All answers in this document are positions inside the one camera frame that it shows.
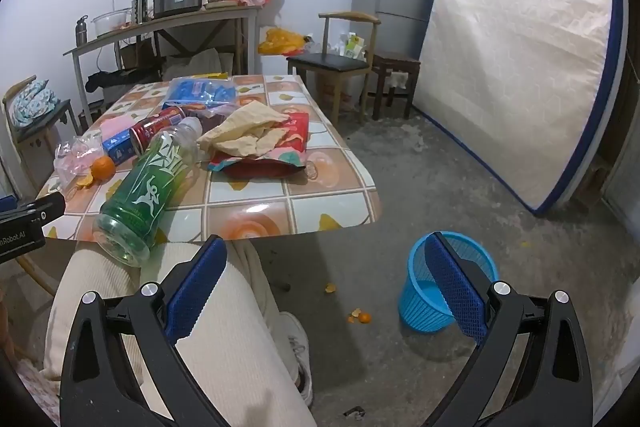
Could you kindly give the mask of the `orange peel piece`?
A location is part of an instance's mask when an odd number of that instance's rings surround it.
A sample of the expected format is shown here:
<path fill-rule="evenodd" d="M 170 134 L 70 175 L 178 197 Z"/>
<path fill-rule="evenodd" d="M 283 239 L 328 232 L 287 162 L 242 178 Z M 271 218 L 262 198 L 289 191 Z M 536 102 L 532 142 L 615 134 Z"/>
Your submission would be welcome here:
<path fill-rule="evenodd" d="M 85 187 L 91 186 L 93 182 L 94 182 L 93 175 L 91 172 L 89 172 L 88 174 L 86 174 L 85 176 L 82 176 L 80 179 L 76 181 L 76 186 L 80 188 L 85 188 Z"/>

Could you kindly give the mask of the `clear plastic bag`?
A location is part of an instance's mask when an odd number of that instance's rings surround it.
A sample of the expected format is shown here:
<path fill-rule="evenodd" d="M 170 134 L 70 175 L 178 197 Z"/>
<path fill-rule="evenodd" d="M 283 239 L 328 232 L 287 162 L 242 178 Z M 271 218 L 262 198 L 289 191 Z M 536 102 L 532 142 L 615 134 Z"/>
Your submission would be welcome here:
<path fill-rule="evenodd" d="M 85 176 L 91 165 L 103 155 L 102 135 L 99 131 L 75 136 L 58 144 L 54 152 L 53 168 L 62 187 L 68 187 L 78 176 Z"/>

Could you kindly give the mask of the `green plastic bottle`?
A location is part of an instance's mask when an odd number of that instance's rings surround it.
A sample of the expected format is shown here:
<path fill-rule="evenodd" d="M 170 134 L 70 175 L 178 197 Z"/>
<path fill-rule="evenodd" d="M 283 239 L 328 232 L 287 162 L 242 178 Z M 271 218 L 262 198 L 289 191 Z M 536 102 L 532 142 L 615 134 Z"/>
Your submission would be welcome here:
<path fill-rule="evenodd" d="M 165 207 L 196 166 L 202 133 L 201 121 L 186 117 L 153 136 L 93 222 L 93 238 L 107 254 L 130 267 L 149 259 Z"/>

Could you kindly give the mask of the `blue toothpaste box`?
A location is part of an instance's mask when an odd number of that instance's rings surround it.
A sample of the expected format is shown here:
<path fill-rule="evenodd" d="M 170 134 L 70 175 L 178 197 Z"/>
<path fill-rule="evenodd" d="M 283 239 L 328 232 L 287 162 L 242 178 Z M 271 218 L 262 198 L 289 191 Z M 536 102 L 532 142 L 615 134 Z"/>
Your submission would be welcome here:
<path fill-rule="evenodd" d="M 111 158 L 116 166 L 122 165 L 123 162 L 136 155 L 129 129 L 114 134 L 111 138 L 106 139 L 102 145 L 105 154 Z"/>

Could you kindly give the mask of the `red drink can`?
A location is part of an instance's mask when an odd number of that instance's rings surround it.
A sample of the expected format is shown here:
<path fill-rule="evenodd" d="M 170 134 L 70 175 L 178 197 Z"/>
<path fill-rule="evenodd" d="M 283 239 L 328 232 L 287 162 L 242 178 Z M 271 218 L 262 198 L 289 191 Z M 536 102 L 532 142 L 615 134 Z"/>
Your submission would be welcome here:
<path fill-rule="evenodd" d="M 186 114 L 178 106 L 170 106 L 145 117 L 129 129 L 129 138 L 134 153 L 141 156 L 151 140 L 160 130 L 179 124 Z"/>

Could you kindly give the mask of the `blue plastic package bag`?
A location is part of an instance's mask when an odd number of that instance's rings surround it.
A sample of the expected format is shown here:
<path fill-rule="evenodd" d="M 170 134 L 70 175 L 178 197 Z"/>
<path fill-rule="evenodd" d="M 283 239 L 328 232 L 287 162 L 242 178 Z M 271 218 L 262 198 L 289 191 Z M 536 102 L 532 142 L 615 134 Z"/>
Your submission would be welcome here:
<path fill-rule="evenodd" d="M 235 85 L 230 79 L 206 76 L 178 77 L 169 83 L 163 108 L 185 105 L 213 108 L 234 104 L 235 100 Z"/>

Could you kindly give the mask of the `tan paper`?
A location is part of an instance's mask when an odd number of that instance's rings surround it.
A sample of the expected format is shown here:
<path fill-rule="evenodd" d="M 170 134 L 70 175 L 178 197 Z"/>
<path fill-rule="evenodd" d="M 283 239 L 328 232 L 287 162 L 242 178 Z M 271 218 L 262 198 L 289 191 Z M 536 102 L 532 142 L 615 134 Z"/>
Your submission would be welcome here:
<path fill-rule="evenodd" d="M 205 153 L 222 152 L 232 157 L 262 156 L 273 150 L 288 134 L 281 127 L 288 115 L 257 101 L 241 106 L 222 124 L 198 138 Z"/>

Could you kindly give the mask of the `red snack bag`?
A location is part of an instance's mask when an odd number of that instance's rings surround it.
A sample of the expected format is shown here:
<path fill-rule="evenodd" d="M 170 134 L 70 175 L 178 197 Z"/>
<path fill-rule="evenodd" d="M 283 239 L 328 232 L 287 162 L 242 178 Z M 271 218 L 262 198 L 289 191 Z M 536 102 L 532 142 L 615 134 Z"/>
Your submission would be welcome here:
<path fill-rule="evenodd" d="M 246 157 L 216 152 L 209 161 L 208 170 L 238 180 L 286 178 L 302 171 L 307 162 L 309 115 L 288 113 L 288 120 L 276 124 L 273 130 L 285 130 L 285 134 L 271 150 Z"/>

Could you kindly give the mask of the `blue mesh trash basket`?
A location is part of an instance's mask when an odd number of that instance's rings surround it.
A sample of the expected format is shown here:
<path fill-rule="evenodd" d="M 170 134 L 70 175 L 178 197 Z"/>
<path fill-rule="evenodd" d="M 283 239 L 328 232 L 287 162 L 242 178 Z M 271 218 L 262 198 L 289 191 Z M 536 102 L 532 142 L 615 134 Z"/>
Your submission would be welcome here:
<path fill-rule="evenodd" d="M 425 261 L 425 245 L 433 233 L 422 236 L 411 248 L 407 276 L 398 301 L 401 322 L 418 333 L 433 334 L 456 321 Z M 486 249 L 457 232 L 442 231 L 442 236 L 464 260 L 474 262 L 491 282 L 499 278 L 497 265 Z"/>

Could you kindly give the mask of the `orange fruit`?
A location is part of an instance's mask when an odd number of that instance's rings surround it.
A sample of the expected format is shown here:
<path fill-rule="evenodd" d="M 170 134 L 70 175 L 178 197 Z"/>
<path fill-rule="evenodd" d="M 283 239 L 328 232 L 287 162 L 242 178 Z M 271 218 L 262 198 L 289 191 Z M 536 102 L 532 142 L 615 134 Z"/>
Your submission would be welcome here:
<path fill-rule="evenodd" d="M 91 165 L 91 176 L 96 182 L 111 180 L 116 172 L 116 165 L 110 156 L 96 158 Z"/>

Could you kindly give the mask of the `person's leg cream trousers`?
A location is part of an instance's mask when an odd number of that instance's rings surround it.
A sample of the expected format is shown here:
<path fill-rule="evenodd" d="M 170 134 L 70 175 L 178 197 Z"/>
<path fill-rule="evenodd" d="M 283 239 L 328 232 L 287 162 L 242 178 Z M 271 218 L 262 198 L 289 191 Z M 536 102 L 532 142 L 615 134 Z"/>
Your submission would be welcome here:
<path fill-rule="evenodd" d="M 177 343 L 180 357 L 208 399 L 232 426 L 312 426 L 296 387 L 298 364 L 256 248 L 247 239 L 226 245 L 224 273 L 196 321 Z M 64 351 L 82 295 L 127 296 L 159 282 L 198 245 L 160 244 L 141 269 L 127 267 L 96 243 L 76 244 L 49 314 L 42 376 L 60 385 Z"/>

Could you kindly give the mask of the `left chair with cushion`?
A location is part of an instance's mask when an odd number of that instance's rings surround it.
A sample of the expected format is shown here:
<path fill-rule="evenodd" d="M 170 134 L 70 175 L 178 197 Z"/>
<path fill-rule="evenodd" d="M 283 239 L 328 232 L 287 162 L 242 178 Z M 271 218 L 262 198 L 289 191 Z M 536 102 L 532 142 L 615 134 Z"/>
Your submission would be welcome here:
<path fill-rule="evenodd" d="M 36 178 L 35 168 L 28 165 L 27 156 L 25 155 L 26 150 L 28 150 L 29 147 L 43 145 L 49 156 L 54 158 L 55 146 L 52 141 L 52 130 L 55 125 L 59 122 L 61 124 L 71 124 L 76 136 L 81 135 L 81 127 L 79 126 L 79 122 L 73 112 L 72 103 L 70 103 L 69 98 L 67 100 L 60 99 L 60 103 L 58 103 L 51 113 L 38 118 L 29 127 L 18 129 L 13 126 L 10 117 L 10 104 L 17 96 L 17 93 L 26 87 L 29 81 L 34 79 L 38 79 L 36 75 L 32 75 L 18 83 L 15 83 L 12 87 L 9 87 L 9 89 L 6 90 L 6 93 L 2 96 L 2 109 L 4 115 L 6 115 L 6 123 L 8 124 L 9 134 L 14 150 L 17 153 L 18 158 L 20 158 L 21 165 L 30 185 L 34 191 L 38 193 L 42 184 Z"/>

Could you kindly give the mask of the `floral cushion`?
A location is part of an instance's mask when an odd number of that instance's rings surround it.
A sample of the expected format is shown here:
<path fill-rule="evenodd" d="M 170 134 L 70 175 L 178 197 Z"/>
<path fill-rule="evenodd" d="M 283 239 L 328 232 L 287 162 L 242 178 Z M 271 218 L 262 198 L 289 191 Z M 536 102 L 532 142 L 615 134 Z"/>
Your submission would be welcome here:
<path fill-rule="evenodd" d="M 38 118 L 52 112 L 60 99 L 48 87 L 48 80 L 27 83 L 10 104 L 10 117 L 15 128 L 27 128 Z"/>

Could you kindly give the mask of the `pink cloth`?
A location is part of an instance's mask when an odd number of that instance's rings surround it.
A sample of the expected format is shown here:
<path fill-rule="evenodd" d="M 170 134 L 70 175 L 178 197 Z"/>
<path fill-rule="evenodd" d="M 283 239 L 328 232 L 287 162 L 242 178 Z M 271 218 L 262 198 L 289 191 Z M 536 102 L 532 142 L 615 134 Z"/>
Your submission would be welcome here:
<path fill-rule="evenodd" d="M 105 119 L 100 124 L 101 140 L 105 142 L 120 132 L 128 131 L 135 123 L 134 118 L 127 114 Z"/>

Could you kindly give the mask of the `white sneaker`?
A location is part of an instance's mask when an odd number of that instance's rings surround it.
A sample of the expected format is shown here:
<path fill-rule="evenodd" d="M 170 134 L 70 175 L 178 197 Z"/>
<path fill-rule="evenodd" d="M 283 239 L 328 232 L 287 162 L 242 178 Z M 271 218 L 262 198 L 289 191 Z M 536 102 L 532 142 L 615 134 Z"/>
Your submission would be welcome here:
<path fill-rule="evenodd" d="M 298 364 L 296 387 L 307 407 L 314 402 L 314 386 L 312 385 L 310 352 L 308 336 L 302 323 L 292 313 L 280 313 L 281 324 Z"/>

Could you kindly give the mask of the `black clothes on shelf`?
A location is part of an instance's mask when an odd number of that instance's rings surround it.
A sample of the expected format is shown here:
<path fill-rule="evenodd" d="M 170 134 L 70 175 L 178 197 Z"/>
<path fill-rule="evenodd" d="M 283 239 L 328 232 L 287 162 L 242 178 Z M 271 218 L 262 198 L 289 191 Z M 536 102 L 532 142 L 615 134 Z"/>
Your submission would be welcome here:
<path fill-rule="evenodd" d="M 119 69 L 115 72 L 95 72 L 88 77 L 85 90 L 89 93 L 101 89 L 116 86 L 131 86 L 132 84 L 145 84 L 160 82 L 160 71 L 151 68 Z"/>

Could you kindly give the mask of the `orange peel on floor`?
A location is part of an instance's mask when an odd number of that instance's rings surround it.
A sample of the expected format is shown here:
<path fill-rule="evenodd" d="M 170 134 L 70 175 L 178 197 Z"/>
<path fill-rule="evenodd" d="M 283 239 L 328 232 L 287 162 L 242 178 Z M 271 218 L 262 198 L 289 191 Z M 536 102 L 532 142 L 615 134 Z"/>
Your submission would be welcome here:
<path fill-rule="evenodd" d="M 356 322 L 360 324 L 369 324 L 371 320 L 371 314 L 368 312 L 364 312 L 359 308 L 352 310 L 352 312 L 350 312 L 347 317 L 347 321 L 352 324 L 355 324 Z"/>

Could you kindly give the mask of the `metal water bottle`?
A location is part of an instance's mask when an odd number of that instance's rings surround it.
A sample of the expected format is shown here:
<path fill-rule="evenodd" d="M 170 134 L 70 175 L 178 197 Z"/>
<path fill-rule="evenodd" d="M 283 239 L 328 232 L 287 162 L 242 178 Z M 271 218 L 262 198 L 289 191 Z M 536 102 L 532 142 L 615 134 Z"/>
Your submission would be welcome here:
<path fill-rule="evenodd" d="M 87 15 L 83 15 L 75 25 L 76 46 L 83 46 L 88 42 Z"/>

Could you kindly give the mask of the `clear glass bowl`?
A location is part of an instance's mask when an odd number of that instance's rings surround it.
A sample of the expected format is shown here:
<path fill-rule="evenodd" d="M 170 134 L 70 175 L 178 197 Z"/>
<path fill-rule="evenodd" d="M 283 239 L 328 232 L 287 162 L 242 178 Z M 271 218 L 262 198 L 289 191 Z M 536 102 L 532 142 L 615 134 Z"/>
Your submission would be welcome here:
<path fill-rule="evenodd" d="M 120 9 L 98 15 L 92 20 L 96 38 L 126 28 L 130 20 L 131 9 Z"/>

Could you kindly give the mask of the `steel cup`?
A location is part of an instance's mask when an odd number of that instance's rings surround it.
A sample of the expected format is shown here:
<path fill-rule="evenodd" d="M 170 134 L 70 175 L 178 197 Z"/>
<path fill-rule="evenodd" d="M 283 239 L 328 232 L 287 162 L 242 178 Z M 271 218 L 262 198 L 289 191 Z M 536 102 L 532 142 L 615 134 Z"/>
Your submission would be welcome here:
<path fill-rule="evenodd" d="M 149 18 L 148 0 L 132 0 L 131 1 L 131 21 L 135 25 L 145 23 Z"/>

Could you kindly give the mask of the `long grey side table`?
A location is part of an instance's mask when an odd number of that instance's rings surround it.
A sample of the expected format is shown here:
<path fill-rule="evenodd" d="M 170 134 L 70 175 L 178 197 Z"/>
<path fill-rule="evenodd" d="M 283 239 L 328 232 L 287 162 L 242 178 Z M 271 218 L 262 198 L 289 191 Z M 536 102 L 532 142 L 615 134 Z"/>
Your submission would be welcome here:
<path fill-rule="evenodd" d="M 76 48 L 65 52 L 64 56 L 69 55 L 72 58 L 79 100 L 82 111 L 86 117 L 87 126 L 90 127 L 94 123 L 94 119 L 90 112 L 84 75 L 82 75 L 81 72 L 80 58 L 82 56 L 95 50 L 102 49 L 104 46 L 110 46 L 111 44 L 114 44 L 116 55 L 119 55 L 118 45 L 122 40 L 131 38 L 139 40 L 141 36 L 146 34 L 151 34 L 153 36 L 153 46 L 156 54 L 160 54 L 158 43 L 160 42 L 160 38 L 162 38 L 182 55 L 193 56 L 194 54 L 202 52 L 206 46 L 216 38 L 216 35 L 220 34 L 224 29 L 224 26 L 226 26 L 226 23 L 228 23 L 229 20 L 233 20 L 235 27 L 234 49 L 236 53 L 236 67 L 240 68 L 240 53 L 245 52 L 246 72 L 248 75 L 254 75 L 258 73 L 258 15 L 261 10 L 262 8 L 260 6 L 229 5 L 218 9 L 200 9 L 195 12 L 154 18 L 154 20 L 148 20 L 145 23 L 133 24 L 122 29 L 113 30 L 88 41 L 82 46 L 76 46 Z M 169 33 L 172 28 L 181 28 L 213 22 L 217 22 L 216 27 L 193 52 L 189 51 L 181 42 Z"/>

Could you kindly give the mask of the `white mattress blue trim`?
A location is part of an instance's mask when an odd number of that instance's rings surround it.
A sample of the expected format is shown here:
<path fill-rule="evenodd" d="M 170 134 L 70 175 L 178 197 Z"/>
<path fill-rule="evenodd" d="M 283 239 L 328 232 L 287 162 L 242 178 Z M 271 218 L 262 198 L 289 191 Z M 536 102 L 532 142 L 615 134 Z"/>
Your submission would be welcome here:
<path fill-rule="evenodd" d="M 542 215 L 597 152 L 627 29 L 628 0 L 434 0 L 414 107 Z"/>

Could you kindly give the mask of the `yellow plastic bag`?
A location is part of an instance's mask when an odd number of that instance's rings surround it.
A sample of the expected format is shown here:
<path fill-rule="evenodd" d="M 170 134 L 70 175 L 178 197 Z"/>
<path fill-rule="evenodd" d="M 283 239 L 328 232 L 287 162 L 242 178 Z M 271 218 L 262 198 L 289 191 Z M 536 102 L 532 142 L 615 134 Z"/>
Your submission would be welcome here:
<path fill-rule="evenodd" d="M 280 27 L 269 28 L 265 39 L 259 43 L 258 53 L 262 55 L 291 55 L 303 51 L 305 37 L 295 31 Z"/>

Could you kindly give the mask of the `dark wooden stool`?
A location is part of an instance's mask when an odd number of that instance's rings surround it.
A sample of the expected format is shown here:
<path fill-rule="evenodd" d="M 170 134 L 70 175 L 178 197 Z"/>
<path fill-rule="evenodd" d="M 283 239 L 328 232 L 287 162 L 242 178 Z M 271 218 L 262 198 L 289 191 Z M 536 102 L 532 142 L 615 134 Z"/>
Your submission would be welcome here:
<path fill-rule="evenodd" d="M 404 118 L 409 118 L 420 69 L 421 62 L 417 58 L 384 51 L 374 54 L 372 72 L 378 75 L 372 113 L 374 120 L 381 117 L 383 95 L 386 95 L 387 107 L 402 95 L 406 99 Z"/>

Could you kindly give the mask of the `wooden chair black seat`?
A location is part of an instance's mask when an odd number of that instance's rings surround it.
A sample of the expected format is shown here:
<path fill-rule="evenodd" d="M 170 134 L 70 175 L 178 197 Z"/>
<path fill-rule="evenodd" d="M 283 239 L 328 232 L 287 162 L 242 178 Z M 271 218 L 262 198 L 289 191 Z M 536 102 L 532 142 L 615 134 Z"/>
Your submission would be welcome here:
<path fill-rule="evenodd" d="M 338 118 L 340 118 L 344 81 L 356 76 L 367 77 L 372 72 L 376 35 L 381 21 L 374 15 L 356 11 L 325 12 L 320 13 L 318 17 L 324 20 L 321 51 L 290 56 L 286 59 L 286 64 L 288 65 L 288 75 L 296 72 L 301 80 L 306 81 L 306 72 L 313 72 L 320 80 L 329 80 L 333 84 L 331 122 L 333 126 L 336 126 Z M 367 57 L 364 60 L 329 54 L 330 20 L 347 20 L 371 26 Z"/>

